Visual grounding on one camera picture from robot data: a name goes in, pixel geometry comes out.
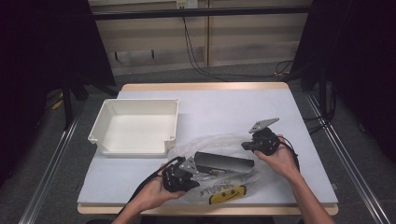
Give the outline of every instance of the metal frame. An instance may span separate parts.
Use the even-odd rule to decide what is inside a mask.
[[[236,16],[261,14],[322,13],[329,7],[225,7],[225,8],[188,8],[127,12],[95,12],[81,15],[50,15],[49,19],[109,21],[127,19],[153,19],[174,17]]]
[[[41,177],[40,183],[38,184],[37,189],[35,190],[35,194],[29,201],[26,209],[24,210],[21,219],[19,221],[20,224],[33,224],[35,223],[35,219],[38,216],[38,213],[43,205],[43,202],[50,191],[50,185],[52,183],[53,178],[58,170],[59,164],[61,163],[62,157],[69,145],[70,139],[73,136],[74,130],[77,127],[79,116],[82,113],[83,107],[85,105],[85,101],[78,103],[78,111],[72,120],[68,129],[64,130],[64,134],[62,135],[61,140],[59,141],[58,146],[56,147],[53,156],[49,162],[46,172]]]
[[[366,204],[367,209],[373,216],[375,223],[377,224],[390,224],[390,220],[388,219],[384,209],[382,208],[381,203],[376,198],[373,191],[368,186],[367,182],[364,180],[361,172],[359,172],[358,167],[355,165],[355,162],[349,156],[346,147],[341,142],[341,139],[338,137],[338,134],[335,132],[335,129],[332,127],[330,123],[326,124],[326,120],[322,118],[322,114],[320,112],[320,107],[318,100],[312,93],[307,93],[306,97],[308,99],[309,104],[311,104],[312,109],[314,110],[316,116],[318,116],[319,122],[321,125],[324,125],[323,130],[327,134],[332,146],[334,147],[335,152],[340,158],[341,163],[343,163],[346,172],[349,174],[350,179],[352,180],[355,188],[357,189],[359,195],[363,199]]]

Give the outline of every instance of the wooden table edge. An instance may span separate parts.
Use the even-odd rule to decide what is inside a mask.
[[[121,91],[202,91],[289,89],[284,82],[199,82],[125,84]]]
[[[324,203],[325,210],[331,216],[338,213],[337,203]],[[78,211],[81,214],[117,214],[121,210],[119,205],[108,204],[78,204]],[[163,205],[142,213],[142,215],[154,216],[177,216],[177,217],[194,217],[194,216],[291,216],[300,215],[300,209],[295,205]]]

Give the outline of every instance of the black cable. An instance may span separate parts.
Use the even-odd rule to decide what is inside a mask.
[[[290,150],[290,152],[291,152],[291,154],[292,154],[292,156],[294,158],[294,163],[296,164],[298,171],[300,171],[300,163],[299,163],[298,158],[297,158],[298,155],[294,151],[294,148],[291,145],[291,142],[287,138],[285,138],[283,136],[278,136],[278,137],[282,138],[283,140],[285,140],[288,143],[288,144],[286,144],[284,142],[280,142],[281,145],[285,146],[288,150]]]
[[[184,17],[183,17],[183,22],[184,22],[184,36],[186,38],[187,52],[189,53],[190,63],[192,65],[192,67],[195,69],[195,71],[197,71],[199,74],[204,75],[204,76],[214,77],[214,78],[220,79],[222,81],[227,81],[227,80],[225,80],[223,78],[220,78],[218,76],[229,76],[229,77],[274,77],[275,76],[275,75],[254,76],[254,75],[241,75],[241,74],[213,74],[213,73],[207,72],[202,67],[200,67],[198,62],[196,62],[196,60],[195,60],[195,55],[194,55],[194,51],[193,51],[193,48],[192,48],[192,43],[191,43],[191,39],[190,39],[189,30],[187,28],[187,23],[186,23],[186,20],[185,20]],[[190,51],[191,51],[192,58],[193,58],[193,60],[195,62],[195,65],[192,63]]]
[[[172,163],[173,161],[176,161],[176,160],[178,160],[178,161],[179,161],[179,160],[183,160],[183,158],[182,158],[182,157],[174,157],[172,160],[170,160],[169,162],[167,162],[165,165],[161,166],[160,169],[158,169],[157,171],[155,171],[154,173],[152,173],[151,175],[149,175],[149,176],[148,176],[148,177],[136,188],[136,190],[134,191],[134,194],[133,194],[132,197],[129,199],[128,203],[136,197],[136,195],[140,192],[140,190],[142,190],[142,188],[145,187],[149,181],[151,181],[153,178],[157,177],[157,176],[158,176],[158,173],[159,173],[161,170],[163,170],[163,169],[166,168],[170,163]],[[127,205],[128,203],[126,203],[126,204],[122,207],[122,209],[121,209],[121,210],[119,211],[119,213],[117,214],[117,217],[122,213],[122,211],[125,209],[125,207],[126,207],[126,205]]]
[[[311,120],[314,120],[314,119],[322,119],[323,117],[322,116],[318,116],[318,117],[315,117],[315,118],[303,118],[303,121],[304,122],[308,122],[308,121],[311,121]]]
[[[308,128],[308,130],[313,130],[309,134],[316,133],[320,129],[323,129],[324,127],[326,127],[332,121],[332,119],[334,118],[334,115],[335,115],[336,106],[337,106],[337,90],[334,87],[334,85],[332,84],[332,93],[330,96],[330,111],[327,112],[325,115],[319,116],[317,118],[312,118],[312,119],[324,119],[324,123],[320,124],[319,126],[316,126],[316,127]]]
[[[219,79],[219,80],[221,80],[221,81],[228,82],[227,80],[225,80],[225,79],[223,79],[223,78],[221,78],[221,77],[215,77],[214,75],[212,75],[212,74],[210,74],[210,73],[207,73],[206,71],[204,71],[204,70],[198,65],[198,62],[196,62],[196,60],[195,60],[194,51],[192,50],[190,35],[189,35],[189,31],[187,30],[187,24],[186,24],[186,20],[185,20],[184,17],[183,17],[183,21],[184,21],[184,37],[185,37],[185,39],[186,39],[187,53],[189,54],[189,60],[190,60],[191,66],[194,68],[194,70],[195,70],[196,72],[198,72],[199,74],[201,74],[201,75],[203,75],[203,76],[206,76],[206,77],[213,77],[213,78]],[[190,55],[190,50],[191,50],[192,58],[193,58],[194,61],[195,61],[195,65],[196,65],[198,68],[196,68],[195,65],[192,63],[191,55]]]
[[[283,71],[285,71],[286,70],[286,68],[288,68],[289,67],[289,65],[290,65],[290,63],[292,63],[293,62],[293,60],[286,60],[286,61],[282,61],[282,62],[280,62],[280,63],[278,63],[277,65],[276,65],[276,68],[275,68],[275,74],[281,74]],[[282,63],[287,63],[286,64],[286,66],[284,67],[284,68],[282,68],[282,70],[278,70],[278,67],[282,64]]]

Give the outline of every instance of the plastic bag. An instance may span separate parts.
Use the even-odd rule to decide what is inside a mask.
[[[210,135],[197,138],[188,144],[174,147],[168,153],[168,159],[176,156],[189,158],[195,152],[206,152],[222,156],[235,157],[255,161],[257,158],[251,151],[245,151],[241,144],[250,141],[232,134]],[[255,192],[255,183],[260,175],[255,166],[244,173],[231,172],[219,175],[198,174],[192,178],[198,181],[199,187],[190,189],[183,200],[189,203],[212,204],[224,203]]]

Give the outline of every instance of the white tray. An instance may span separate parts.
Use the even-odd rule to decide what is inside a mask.
[[[105,100],[88,140],[107,155],[163,156],[175,146],[177,99]]]

